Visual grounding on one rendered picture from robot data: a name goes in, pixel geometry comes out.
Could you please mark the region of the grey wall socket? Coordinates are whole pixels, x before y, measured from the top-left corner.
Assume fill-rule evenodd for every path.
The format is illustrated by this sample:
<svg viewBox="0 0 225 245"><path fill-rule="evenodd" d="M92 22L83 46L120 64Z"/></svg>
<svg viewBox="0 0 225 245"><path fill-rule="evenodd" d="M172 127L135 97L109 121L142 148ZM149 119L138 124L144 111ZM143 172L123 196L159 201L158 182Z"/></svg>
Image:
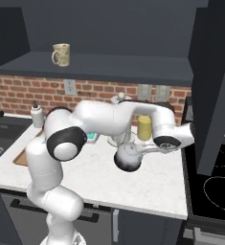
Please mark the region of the grey wall socket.
<svg viewBox="0 0 225 245"><path fill-rule="evenodd" d="M76 81L74 79L65 79L63 82L66 95L75 95L77 93Z"/></svg>
<svg viewBox="0 0 225 245"><path fill-rule="evenodd" d="M170 87L166 85L157 85L155 100L157 102L166 102L169 100Z"/></svg>
<svg viewBox="0 0 225 245"><path fill-rule="evenodd" d="M138 99L151 100L152 86L150 84L140 84L138 86Z"/></svg>

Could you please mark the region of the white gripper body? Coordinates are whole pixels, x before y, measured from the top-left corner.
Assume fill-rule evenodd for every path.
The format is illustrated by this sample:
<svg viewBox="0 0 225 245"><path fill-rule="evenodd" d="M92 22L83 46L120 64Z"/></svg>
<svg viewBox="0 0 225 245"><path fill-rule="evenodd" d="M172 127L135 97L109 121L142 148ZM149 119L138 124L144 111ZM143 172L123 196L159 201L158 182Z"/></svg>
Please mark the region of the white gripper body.
<svg viewBox="0 0 225 245"><path fill-rule="evenodd" d="M181 126L182 146L189 146L194 143L193 123L186 123Z"/></svg>

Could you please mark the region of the yellow cylindrical cup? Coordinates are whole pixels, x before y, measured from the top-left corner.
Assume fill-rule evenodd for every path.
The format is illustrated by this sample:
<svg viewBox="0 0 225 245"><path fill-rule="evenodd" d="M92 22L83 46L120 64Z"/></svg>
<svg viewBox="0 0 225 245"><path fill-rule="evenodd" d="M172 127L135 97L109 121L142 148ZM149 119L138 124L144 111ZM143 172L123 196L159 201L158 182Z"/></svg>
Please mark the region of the yellow cylindrical cup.
<svg viewBox="0 0 225 245"><path fill-rule="evenodd" d="M141 115L138 118L137 136L141 141L148 141L152 134L151 117Z"/></svg>

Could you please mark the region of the black hob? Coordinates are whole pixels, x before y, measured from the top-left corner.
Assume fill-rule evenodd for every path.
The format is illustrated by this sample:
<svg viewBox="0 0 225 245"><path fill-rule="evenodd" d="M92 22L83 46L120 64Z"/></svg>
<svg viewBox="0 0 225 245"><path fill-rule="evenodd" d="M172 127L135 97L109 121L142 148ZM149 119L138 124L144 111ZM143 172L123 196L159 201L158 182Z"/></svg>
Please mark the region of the black hob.
<svg viewBox="0 0 225 245"><path fill-rule="evenodd" d="M225 228L225 145L219 149L210 176L196 172L194 145L186 147L182 153L186 168L190 220Z"/></svg>

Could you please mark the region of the wooden tray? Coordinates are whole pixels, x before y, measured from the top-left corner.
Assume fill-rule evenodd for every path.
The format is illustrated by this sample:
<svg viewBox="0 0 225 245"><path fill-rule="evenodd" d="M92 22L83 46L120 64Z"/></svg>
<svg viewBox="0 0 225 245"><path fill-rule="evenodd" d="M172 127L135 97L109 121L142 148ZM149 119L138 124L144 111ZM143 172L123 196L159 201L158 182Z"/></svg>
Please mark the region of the wooden tray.
<svg viewBox="0 0 225 245"><path fill-rule="evenodd" d="M22 150L13 160L13 163L19 166L26 167L28 165L26 152L25 150Z"/></svg>

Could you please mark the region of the black countertop appliance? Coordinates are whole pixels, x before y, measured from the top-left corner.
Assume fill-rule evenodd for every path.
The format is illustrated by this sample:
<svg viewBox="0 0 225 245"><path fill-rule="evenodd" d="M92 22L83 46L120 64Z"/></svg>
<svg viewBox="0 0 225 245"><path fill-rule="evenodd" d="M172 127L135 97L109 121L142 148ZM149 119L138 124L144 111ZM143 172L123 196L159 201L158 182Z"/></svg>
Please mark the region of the black countertop appliance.
<svg viewBox="0 0 225 245"><path fill-rule="evenodd" d="M183 111L182 123L189 123L193 121L192 101L191 97L186 97Z"/></svg>

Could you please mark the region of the black sink basin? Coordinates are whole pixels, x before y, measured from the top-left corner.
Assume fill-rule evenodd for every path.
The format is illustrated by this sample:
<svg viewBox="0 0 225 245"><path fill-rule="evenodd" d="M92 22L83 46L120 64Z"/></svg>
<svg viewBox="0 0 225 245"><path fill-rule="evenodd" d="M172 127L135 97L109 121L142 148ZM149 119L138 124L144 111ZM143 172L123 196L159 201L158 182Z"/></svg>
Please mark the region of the black sink basin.
<svg viewBox="0 0 225 245"><path fill-rule="evenodd" d="M0 157L33 123L31 119L3 117L0 118Z"/></svg>

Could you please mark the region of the dark grey narrow cabinet door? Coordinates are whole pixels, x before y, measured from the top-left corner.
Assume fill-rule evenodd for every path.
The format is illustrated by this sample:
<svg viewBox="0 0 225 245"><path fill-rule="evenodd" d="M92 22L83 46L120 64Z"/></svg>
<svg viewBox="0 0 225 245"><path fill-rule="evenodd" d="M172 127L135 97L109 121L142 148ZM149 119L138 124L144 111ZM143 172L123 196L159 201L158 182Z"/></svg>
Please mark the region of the dark grey narrow cabinet door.
<svg viewBox="0 0 225 245"><path fill-rule="evenodd" d="M22 10L0 7L0 66L30 50Z"/></svg>

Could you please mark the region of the teal sponge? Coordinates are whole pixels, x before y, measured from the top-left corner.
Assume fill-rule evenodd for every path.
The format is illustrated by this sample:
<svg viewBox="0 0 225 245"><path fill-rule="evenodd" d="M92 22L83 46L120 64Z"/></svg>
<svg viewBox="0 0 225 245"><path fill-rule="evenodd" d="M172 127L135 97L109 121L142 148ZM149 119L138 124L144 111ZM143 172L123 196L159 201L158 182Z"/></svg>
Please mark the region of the teal sponge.
<svg viewBox="0 0 225 245"><path fill-rule="evenodd" d="M99 137L100 135L98 133L90 132L87 134L87 143L94 144L98 140Z"/></svg>

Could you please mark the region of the beige patterned mug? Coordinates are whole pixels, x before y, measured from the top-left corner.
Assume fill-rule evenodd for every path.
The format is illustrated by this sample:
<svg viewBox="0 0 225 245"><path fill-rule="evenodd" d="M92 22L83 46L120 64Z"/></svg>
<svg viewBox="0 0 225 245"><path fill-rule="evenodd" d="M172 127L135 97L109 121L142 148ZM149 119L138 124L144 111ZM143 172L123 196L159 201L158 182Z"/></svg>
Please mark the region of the beige patterned mug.
<svg viewBox="0 0 225 245"><path fill-rule="evenodd" d="M70 65L70 45L67 43L59 43L53 46L52 62L59 67L67 67Z"/></svg>

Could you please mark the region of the dark grey wall cabinet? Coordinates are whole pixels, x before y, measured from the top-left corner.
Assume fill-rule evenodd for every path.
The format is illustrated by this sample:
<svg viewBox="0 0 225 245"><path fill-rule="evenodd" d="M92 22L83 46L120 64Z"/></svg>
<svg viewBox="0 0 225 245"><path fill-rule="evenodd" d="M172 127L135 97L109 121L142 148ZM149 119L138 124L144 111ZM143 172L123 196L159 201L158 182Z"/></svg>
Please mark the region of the dark grey wall cabinet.
<svg viewBox="0 0 225 245"><path fill-rule="evenodd" d="M22 10L30 51L0 75L189 86L196 11L209 0L0 0ZM52 62L70 45L70 65Z"/></svg>

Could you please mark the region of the dark oven front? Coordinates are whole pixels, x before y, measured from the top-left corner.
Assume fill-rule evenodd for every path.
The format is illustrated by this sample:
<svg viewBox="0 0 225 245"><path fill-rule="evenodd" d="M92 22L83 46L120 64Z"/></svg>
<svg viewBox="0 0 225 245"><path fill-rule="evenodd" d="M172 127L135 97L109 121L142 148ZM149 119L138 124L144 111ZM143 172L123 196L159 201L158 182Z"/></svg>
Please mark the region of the dark oven front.
<svg viewBox="0 0 225 245"><path fill-rule="evenodd" d="M189 224L183 232L193 245L225 245L225 226Z"/></svg>

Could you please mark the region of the white soap dispenser bottle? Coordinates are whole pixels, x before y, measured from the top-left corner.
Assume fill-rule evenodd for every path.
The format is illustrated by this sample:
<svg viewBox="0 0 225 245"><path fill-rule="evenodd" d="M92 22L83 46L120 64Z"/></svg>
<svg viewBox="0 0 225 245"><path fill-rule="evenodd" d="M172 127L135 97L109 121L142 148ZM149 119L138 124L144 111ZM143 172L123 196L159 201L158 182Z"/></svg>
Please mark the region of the white soap dispenser bottle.
<svg viewBox="0 0 225 245"><path fill-rule="evenodd" d="M33 100L31 116L35 128L41 128L44 124L44 115L42 108Z"/></svg>

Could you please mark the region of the grey drawer front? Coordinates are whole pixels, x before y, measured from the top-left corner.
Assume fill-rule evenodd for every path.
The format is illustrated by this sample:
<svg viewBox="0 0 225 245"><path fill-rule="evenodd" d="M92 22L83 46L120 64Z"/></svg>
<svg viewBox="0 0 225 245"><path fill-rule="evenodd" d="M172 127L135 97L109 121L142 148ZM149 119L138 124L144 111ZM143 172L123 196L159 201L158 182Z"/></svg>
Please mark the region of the grey drawer front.
<svg viewBox="0 0 225 245"><path fill-rule="evenodd" d="M0 195L22 244L39 245L48 234L47 213L19 210L10 206L13 199L19 199L22 205L36 207L25 195L2 189ZM77 219L74 222L76 229L84 237L87 245L112 245L110 209L85 203L81 215L91 216L93 212L100 215L99 221L90 223Z"/></svg>

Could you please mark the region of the dark grey wide cabinet door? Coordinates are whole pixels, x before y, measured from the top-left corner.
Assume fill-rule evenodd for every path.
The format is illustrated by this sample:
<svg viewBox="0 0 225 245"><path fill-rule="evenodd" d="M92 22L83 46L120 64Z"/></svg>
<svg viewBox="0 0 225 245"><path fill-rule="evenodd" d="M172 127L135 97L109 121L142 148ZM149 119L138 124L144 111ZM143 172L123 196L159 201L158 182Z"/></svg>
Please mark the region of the dark grey wide cabinet door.
<svg viewBox="0 0 225 245"><path fill-rule="evenodd" d="M189 61L196 172L209 176L225 135L225 0L196 11Z"/></svg>

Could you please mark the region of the dark grey base cupboard door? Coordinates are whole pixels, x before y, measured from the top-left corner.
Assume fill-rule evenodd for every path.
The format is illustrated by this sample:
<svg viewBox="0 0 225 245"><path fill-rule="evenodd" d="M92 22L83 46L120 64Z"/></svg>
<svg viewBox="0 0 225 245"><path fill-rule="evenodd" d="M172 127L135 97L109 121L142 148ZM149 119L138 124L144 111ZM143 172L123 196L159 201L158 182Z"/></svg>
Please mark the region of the dark grey base cupboard door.
<svg viewBox="0 0 225 245"><path fill-rule="evenodd" d="M119 210L119 241L115 245L178 245L181 219Z"/></svg>

